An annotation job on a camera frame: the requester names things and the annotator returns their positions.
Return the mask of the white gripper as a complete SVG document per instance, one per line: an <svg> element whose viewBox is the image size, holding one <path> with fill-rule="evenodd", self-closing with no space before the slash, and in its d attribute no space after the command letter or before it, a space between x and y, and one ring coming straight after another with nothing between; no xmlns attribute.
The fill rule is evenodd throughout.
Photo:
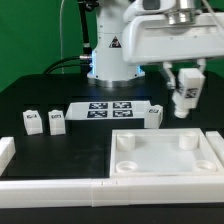
<svg viewBox="0 0 224 224"><path fill-rule="evenodd" d="M206 69L204 58L224 56L224 31L209 13L201 14L195 24L169 25L164 15L134 18L122 34L123 59L128 64L162 63L167 88L176 88L172 63L197 60L198 69Z"/></svg>

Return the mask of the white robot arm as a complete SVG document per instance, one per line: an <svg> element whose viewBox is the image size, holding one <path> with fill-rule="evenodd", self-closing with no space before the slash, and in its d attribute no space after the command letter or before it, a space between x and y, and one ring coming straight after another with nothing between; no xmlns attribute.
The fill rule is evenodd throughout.
<svg viewBox="0 0 224 224"><path fill-rule="evenodd" d="M202 11L207 0L99 0L98 43L88 81L126 87L145 76L143 65L160 64L175 87L176 62L195 60L204 69L210 58L224 57L224 12Z"/></svg>

